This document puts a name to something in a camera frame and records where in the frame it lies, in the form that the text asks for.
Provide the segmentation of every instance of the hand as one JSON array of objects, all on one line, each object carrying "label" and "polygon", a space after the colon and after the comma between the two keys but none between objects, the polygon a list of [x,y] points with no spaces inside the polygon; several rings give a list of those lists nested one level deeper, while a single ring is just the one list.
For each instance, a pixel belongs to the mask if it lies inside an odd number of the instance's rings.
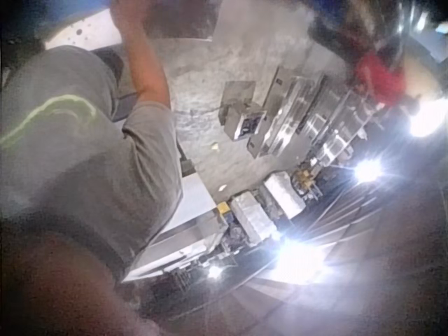
[{"label": "hand", "polygon": [[142,29],[151,0],[111,0],[111,15],[122,35]]}]

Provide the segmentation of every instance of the bright light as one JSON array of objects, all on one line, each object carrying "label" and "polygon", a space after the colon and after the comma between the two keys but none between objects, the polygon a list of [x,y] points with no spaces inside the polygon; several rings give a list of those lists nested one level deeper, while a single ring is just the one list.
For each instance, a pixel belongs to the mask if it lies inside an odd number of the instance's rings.
[{"label": "bright light", "polygon": [[420,15],[420,18],[419,18],[419,21],[417,22],[417,25],[416,25],[416,27],[415,27],[415,29],[418,31],[418,32],[421,32],[424,28],[425,28],[425,26],[426,26],[426,18],[428,17],[428,12],[423,12],[421,15]]},{"label": "bright light", "polygon": [[209,278],[211,279],[217,279],[221,276],[221,273],[223,272],[223,269],[218,266],[211,266],[209,268]]},{"label": "bright light", "polygon": [[427,137],[445,120],[448,111],[448,99],[423,101],[420,111],[411,117],[411,134],[414,137]]},{"label": "bright light", "polygon": [[285,241],[275,272],[290,284],[308,284],[323,269],[322,250],[296,241]]},{"label": "bright light", "polygon": [[274,240],[274,241],[276,241],[276,242],[280,242],[280,240],[281,240],[281,233],[278,232],[278,231],[274,231],[274,232],[271,234],[271,238],[272,238],[272,240]]},{"label": "bright light", "polygon": [[364,160],[355,168],[355,176],[359,183],[373,182],[382,175],[379,160]]}]

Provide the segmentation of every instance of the floor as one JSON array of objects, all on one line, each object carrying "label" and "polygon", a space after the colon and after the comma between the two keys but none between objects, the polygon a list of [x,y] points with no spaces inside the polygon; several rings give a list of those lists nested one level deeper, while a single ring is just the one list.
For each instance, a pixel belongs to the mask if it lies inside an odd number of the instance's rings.
[{"label": "floor", "polygon": [[[216,202],[295,162],[294,153],[254,160],[246,141],[228,138],[218,120],[226,82],[255,81],[254,101],[263,104],[279,65],[344,75],[343,61],[308,38],[312,18],[307,8],[288,1],[223,0],[212,41],[153,42],[167,73],[178,140]],[[120,90],[133,91],[128,69]]]}]

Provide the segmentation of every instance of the red shirt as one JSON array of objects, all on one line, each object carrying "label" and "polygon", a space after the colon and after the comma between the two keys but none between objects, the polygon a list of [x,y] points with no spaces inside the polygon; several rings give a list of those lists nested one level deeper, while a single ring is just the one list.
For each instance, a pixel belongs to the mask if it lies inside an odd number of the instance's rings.
[{"label": "red shirt", "polygon": [[372,94],[379,103],[395,105],[405,93],[403,69],[390,72],[374,52],[361,57],[355,73],[368,90],[373,90]]}]

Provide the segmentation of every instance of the man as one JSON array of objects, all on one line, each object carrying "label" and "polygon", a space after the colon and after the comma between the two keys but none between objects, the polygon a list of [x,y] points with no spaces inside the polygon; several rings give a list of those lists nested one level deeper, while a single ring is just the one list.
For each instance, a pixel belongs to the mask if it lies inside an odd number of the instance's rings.
[{"label": "man", "polygon": [[111,122],[116,78],[91,52],[38,55],[2,92],[2,332],[152,335],[113,290],[181,198],[146,2],[111,7],[138,94],[122,132]]}]

